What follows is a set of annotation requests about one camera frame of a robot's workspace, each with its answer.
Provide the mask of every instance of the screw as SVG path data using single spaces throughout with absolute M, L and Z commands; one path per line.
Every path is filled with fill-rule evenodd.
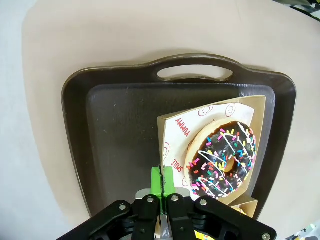
M 120 209 L 121 211 L 125 210 L 126 208 L 127 208 L 126 205 L 123 205 L 123 204 L 121 204 L 121 205 L 119 206 L 119 209 Z
M 179 200 L 179 197 L 177 195 L 173 195 L 171 198 L 172 201 L 176 202 Z
M 200 205 L 201 205 L 201 206 L 207 205 L 207 201 L 204 200 L 204 199 L 201 199 L 201 200 L 200 200 Z
M 148 203 L 152 203 L 154 201 L 154 199 L 151 196 L 151 197 L 148 197 L 147 201 L 148 201 Z
M 271 239 L 271 236 L 270 236 L 269 233 L 265 233 L 265 234 L 262 235 L 262 239 L 263 239 L 263 240 L 270 240 L 270 239 Z

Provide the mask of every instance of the table surface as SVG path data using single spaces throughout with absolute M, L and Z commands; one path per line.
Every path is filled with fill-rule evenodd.
M 259 221 L 287 237 L 319 218 L 319 22 L 271 0 L 40 0 L 21 27 L 19 86 L 25 98 L 16 104 L 27 104 L 36 162 L 71 227 L 89 215 L 64 125 L 66 79 L 86 67 L 145 63 L 182 53 L 222 55 L 292 78 L 297 88 L 292 130 Z M 30 127 L 22 119 L 14 124 Z

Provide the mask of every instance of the tray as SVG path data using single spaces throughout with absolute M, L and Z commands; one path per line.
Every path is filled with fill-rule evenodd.
M 158 77 L 165 68 L 211 65 L 233 74 Z M 292 124 L 296 88 L 286 75 L 254 70 L 212 54 L 182 54 L 131 66 L 92 67 L 74 73 L 62 90 L 64 121 L 74 168 L 89 213 L 116 200 L 132 203 L 150 188 L 159 165 L 157 117 L 227 99 L 264 95 L 262 136 L 248 194 L 262 211 L 278 174 Z

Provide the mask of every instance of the white paper with red print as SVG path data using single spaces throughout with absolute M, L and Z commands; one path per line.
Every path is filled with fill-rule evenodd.
M 191 190 L 185 179 L 185 159 L 190 142 L 208 124 L 220 119 L 251 125 L 255 110 L 241 103 L 206 105 L 182 112 L 165 121 L 163 135 L 163 166 L 173 168 L 175 187 Z M 193 200 L 198 196 L 191 194 Z

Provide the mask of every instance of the small cardboard box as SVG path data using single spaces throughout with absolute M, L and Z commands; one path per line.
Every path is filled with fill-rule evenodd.
M 242 194 L 228 206 L 238 207 L 242 209 L 248 217 L 253 218 L 257 208 L 257 204 L 258 200 L 248 196 L 247 194 Z
M 191 186 L 187 184 L 184 177 L 188 145 L 205 126 L 213 121 L 231 118 L 250 126 L 256 137 L 258 152 L 265 104 L 265 96 L 246 96 L 159 116 L 157 123 L 161 166 L 173 167 L 174 186 L 188 188 L 191 191 Z M 249 187 L 253 171 L 254 167 L 237 191 L 227 197 L 220 197 L 218 200 L 228 205 L 245 193 Z M 198 198 L 192 192 L 191 197 L 193 200 Z

